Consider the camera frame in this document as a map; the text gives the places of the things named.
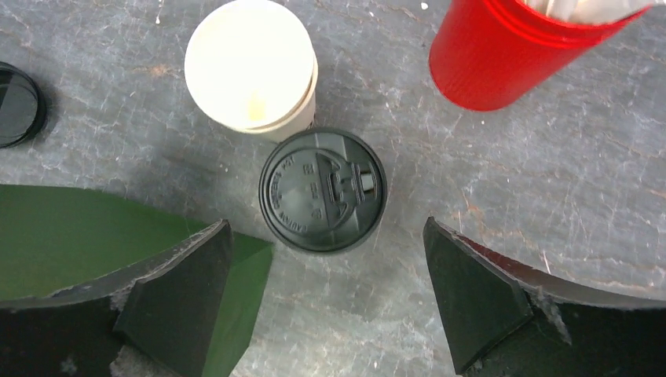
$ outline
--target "red cup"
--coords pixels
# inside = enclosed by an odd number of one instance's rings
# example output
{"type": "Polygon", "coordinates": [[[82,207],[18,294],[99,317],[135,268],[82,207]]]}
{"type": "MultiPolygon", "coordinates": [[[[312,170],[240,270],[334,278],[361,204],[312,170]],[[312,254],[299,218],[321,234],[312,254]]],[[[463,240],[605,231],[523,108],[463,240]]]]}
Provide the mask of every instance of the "red cup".
{"type": "Polygon", "coordinates": [[[613,24],[552,20],[520,0],[452,0],[430,47],[430,74],[451,102],[503,108],[639,18],[613,24]]]}

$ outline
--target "white paper cup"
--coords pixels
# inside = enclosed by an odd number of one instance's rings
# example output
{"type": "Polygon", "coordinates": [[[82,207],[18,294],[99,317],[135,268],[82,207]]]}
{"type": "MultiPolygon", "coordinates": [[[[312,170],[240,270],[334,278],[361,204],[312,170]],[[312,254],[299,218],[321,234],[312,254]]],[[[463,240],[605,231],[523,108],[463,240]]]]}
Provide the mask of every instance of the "white paper cup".
{"type": "Polygon", "coordinates": [[[277,141],[314,108],[317,58],[301,21],[270,0],[235,0],[208,15],[185,53],[185,81],[214,121],[277,141]]]}

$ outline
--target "black coffee cup lid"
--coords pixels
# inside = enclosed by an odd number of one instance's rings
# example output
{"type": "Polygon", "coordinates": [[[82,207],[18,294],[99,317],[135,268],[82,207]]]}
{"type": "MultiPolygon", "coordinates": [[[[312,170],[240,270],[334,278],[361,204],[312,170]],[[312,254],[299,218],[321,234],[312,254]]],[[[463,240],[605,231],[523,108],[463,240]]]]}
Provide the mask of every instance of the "black coffee cup lid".
{"type": "Polygon", "coordinates": [[[46,123],[46,99],[24,72],[0,62],[0,148],[34,137],[46,123]]]}
{"type": "Polygon", "coordinates": [[[387,196],[377,155],[359,137],[331,128],[282,142],[259,182],[273,233],[289,246],[321,253],[363,242],[379,224],[387,196]]]}

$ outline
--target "black round object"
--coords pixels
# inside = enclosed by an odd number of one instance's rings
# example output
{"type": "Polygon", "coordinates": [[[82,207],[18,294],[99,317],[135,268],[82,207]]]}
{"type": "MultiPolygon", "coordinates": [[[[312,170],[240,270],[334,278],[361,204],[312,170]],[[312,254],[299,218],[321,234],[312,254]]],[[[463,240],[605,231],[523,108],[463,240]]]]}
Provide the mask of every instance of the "black round object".
{"type": "Polygon", "coordinates": [[[24,72],[0,62],[0,148],[34,137],[46,123],[46,99],[24,72]]]}
{"type": "Polygon", "coordinates": [[[266,223],[289,246],[320,253],[364,241],[382,218],[386,173],[360,138],[332,128],[283,141],[264,165],[259,201],[266,223]]]}

